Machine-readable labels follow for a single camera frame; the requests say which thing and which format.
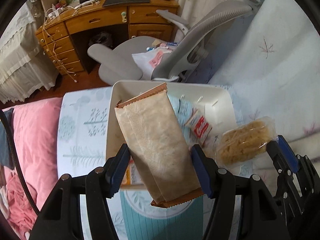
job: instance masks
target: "drawer handle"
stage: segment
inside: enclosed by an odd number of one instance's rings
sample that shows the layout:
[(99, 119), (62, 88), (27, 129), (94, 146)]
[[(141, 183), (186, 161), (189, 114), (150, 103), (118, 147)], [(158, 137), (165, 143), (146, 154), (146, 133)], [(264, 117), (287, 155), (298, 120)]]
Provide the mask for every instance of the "drawer handle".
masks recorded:
[(156, 12), (153, 12), (153, 13), (147, 13), (146, 16), (158, 17), (159, 15)]
[(101, 19), (98, 19), (98, 18), (94, 18), (92, 20), (89, 21), (89, 23), (96, 23), (96, 22), (99, 22)]
[(127, 13), (126, 12), (122, 12), (121, 16), (122, 16), (122, 22), (126, 23), (127, 22)]

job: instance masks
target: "screw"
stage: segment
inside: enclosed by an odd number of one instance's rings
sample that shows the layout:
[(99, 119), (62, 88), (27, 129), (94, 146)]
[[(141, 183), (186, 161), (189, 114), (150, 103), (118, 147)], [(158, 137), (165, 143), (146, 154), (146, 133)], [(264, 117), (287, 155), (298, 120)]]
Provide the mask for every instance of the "screw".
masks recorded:
[(260, 180), (260, 176), (257, 175), (257, 174), (253, 174), (253, 175), (252, 175), (252, 178), (253, 178), (253, 180), (255, 180), (255, 181), (259, 181), (259, 180)]
[(63, 174), (62, 176), (61, 176), (61, 179), (62, 180), (67, 180), (67, 179), (69, 179), (70, 178), (70, 175), (69, 174)]
[(219, 168), (219, 169), (218, 169), (218, 172), (219, 172), (221, 175), (224, 175), (224, 174), (227, 173), (227, 170), (224, 169), (224, 168)]
[(95, 168), (95, 173), (99, 174), (99, 173), (102, 173), (104, 171), (103, 167), (98, 167), (98, 168)]

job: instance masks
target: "snack bar wrapper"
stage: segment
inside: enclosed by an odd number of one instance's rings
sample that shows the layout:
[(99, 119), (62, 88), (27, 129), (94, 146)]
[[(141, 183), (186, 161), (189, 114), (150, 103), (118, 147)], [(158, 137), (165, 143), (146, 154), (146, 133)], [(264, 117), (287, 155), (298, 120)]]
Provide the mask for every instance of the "snack bar wrapper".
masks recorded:
[(196, 112), (186, 122), (186, 126), (191, 128), (201, 143), (201, 146), (203, 146), (205, 139), (212, 129), (212, 126), (207, 122), (204, 115), (201, 114), (199, 110), (196, 110)]
[(266, 152), (266, 145), (276, 140), (275, 122), (268, 116), (254, 120), (219, 136), (215, 145), (216, 161), (229, 166), (245, 162)]
[(154, 204), (168, 207), (203, 194), (166, 83), (119, 103), (115, 112)]

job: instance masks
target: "wooden desk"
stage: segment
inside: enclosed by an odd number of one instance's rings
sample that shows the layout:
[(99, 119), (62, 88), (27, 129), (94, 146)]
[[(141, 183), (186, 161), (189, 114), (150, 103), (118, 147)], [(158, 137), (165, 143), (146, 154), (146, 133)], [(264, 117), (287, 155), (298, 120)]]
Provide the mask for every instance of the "wooden desk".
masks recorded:
[(173, 25), (159, 16), (156, 10), (169, 10), (176, 14), (179, 5), (175, 0), (102, 7), (104, 1), (83, 7), (76, 13), (70, 8), (52, 21), (48, 20), (45, 29), (50, 36), (43, 32), (42, 26), (36, 31), (39, 43), (61, 74), (66, 72), (56, 61), (53, 50), (67, 70), (89, 73), (96, 62), (87, 55), (88, 42), (103, 30), (111, 33), (114, 48), (135, 36), (170, 40)]

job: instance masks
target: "brown paper packet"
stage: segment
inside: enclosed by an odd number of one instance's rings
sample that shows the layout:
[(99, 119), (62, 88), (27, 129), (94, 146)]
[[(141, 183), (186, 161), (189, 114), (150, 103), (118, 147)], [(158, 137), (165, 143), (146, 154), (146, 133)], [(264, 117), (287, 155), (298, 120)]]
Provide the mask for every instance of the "brown paper packet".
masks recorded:
[(200, 196), (204, 195), (203, 191), (201, 188), (197, 188), (181, 197), (178, 197), (174, 200), (171, 200), (171, 201), (162, 201), (162, 202), (159, 202), (158, 204), (153, 200), (151, 202), (151, 206), (153, 207), (161, 207), (161, 208), (169, 208), (169, 207), (172, 207), (172, 206), (175, 206), (175, 205), (179, 205), (179, 204), (182, 204), (182, 203), (185, 203), (187, 201), (190, 201), (190, 200), (193, 200), (195, 198), (198, 198)]
[[(188, 146), (166, 92), (166, 83), (163, 83), (124, 103), (119, 102), (115, 108), (132, 158), (139, 173), (143, 171), (140, 177), (156, 203), (165, 203), (165, 200), (174, 201), (181, 197), (178, 197), (181, 193), (188, 195), (190, 191), (192, 192), (200, 186), (191, 158), (186, 155)], [(146, 137), (144, 133), (147, 134), (147, 138), (151, 142), (153, 149), (151, 151), (145, 151)], [(159, 139), (159, 136), (163, 137), (164, 133), (167, 137)], [(193, 194), (190, 199), (184, 198), (182, 203), (198, 196), (200, 195)]]

